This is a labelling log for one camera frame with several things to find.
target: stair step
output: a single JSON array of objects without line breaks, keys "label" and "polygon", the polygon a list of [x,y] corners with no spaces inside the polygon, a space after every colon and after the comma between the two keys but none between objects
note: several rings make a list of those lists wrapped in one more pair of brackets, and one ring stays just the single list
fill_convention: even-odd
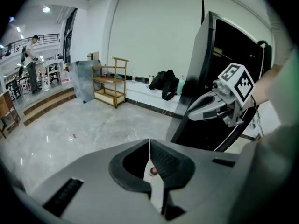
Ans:
[{"label": "stair step", "polygon": [[23,112],[24,112],[25,115],[27,115],[30,112],[32,112],[33,110],[37,109],[38,107],[44,105],[45,103],[47,103],[47,102],[49,102],[49,101],[51,101],[51,100],[53,100],[53,99],[55,99],[55,98],[57,98],[59,96],[67,94],[67,93],[69,93],[71,91],[74,91],[73,87],[65,89],[63,91],[59,91],[59,92],[57,92],[55,94],[52,94],[52,95],[48,96],[47,98],[45,98],[43,100],[40,100],[40,101],[37,101],[36,103],[34,103],[31,106],[27,107],[26,110],[24,110]]},{"label": "stair step", "polygon": [[71,92],[68,92],[64,95],[60,95],[60,96],[50,100],[47,103],[42,104],[41,106],[37,107],[36,109],[34,109],[33,111],[31,111],[30,113],[28,113],[25,116],[25,118],[23,120],[24,125],[28,126],[34,120],[41,117],[42,115],[44,115],[48,111],[54,109],[55,107],[57,107],[59,105],[62,105],[63,103],[65,103],[65,102],[67,102],[71,99],[74,99],[75,97],[76,97],[75,92],[71,91]]}]

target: black vent slot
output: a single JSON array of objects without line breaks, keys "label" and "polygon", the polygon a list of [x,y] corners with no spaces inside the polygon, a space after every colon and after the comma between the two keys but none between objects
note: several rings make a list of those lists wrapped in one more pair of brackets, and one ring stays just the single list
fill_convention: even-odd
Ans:
[{"label": "black vent slot", "polygon": [[150,154],[151,159],[155,162],[155,167],[162,179],[177,172],[180,165],[180,160],[177,157],[171,155],[157,145],[151,146]]},{"label": "black vent slot", "polygon": [[57,217],[61,216],[82,184],[81,180],[71,178],[43,207],[53,215]]},{"label": "black vent slot", "polygon": [[227,160],[227,159],[221,159],[221,158],[214,158],[212,162],[228,166],[228,167],[233,167],[235,165],[235,161]]}]

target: ceiling light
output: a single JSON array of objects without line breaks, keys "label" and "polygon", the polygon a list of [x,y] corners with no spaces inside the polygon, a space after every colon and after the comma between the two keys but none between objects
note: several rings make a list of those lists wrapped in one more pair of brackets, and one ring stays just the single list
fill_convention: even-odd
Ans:
[{"label": "ceiling light", "polygon": [[48,7],[44,7],[44,8],[43,8],[43,12],[44,12],[44,13],[48,13],[49,11],[50,11],[50,8],[48,8]]}]

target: cabinet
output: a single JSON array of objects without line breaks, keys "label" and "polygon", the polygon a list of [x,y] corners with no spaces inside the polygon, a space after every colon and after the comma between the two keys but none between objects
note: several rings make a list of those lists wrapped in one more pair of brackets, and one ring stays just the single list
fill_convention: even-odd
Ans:
[{"label": "cabinet", "polygon": [[4,138],[6,138],[5,133],[10,132],[15,125],[18,126],[21,120],[8,91],[0,95],[0,119],[3,123],[0,132]]},{"label": "cabinet", "polygon": [[[125,60],[122,58],[117,58],[117,57],[112,57],[112,59],[115,60],[115,66],[92,66],[92,80],[93,83],[97,82],[97,83],[101,83],[101,88],[99,89],[95,89],[94,84],[93,84],[93,92],[94,92],[94,97],[99,100],[102,101],[108,105],[112,105],[115,108],[117,108],[117,106],[121,103],[125,103],[126,100],[126,72],[127,72],[127,62],[129,62],[129,60]],[[124,61],[125,62],[125,66],[117,66],[117,61]],[[114,68],[114,77],[109,77],[109,76],[104,76],[103,75],[103,69],[107,69],[107,68]],[[94,69],[100,69],[100,76],[98,77],[94,77],[95,76],[95,72],[93,71]],[[124,69],[124,78],[117,78],[117,69]],[[124,82],[124,91],[123,92],[119,92],[117,91],[117,83],[118,82]],[[114,90],[111,89],[107,89],[105,88],[105,84],[114,84]]]}]

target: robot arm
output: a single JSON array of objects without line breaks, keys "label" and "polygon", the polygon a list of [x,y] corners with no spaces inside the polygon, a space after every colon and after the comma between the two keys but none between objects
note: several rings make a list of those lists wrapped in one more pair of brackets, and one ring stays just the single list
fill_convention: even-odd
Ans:
[{"label": "robot arm", "polygon": [[231,63],[214,80],[212,91],[199,97],[188,109],[193,121],[220,117],[228,127],[243,123],[240,115],[250,98],[254,82],[243,65]]}]

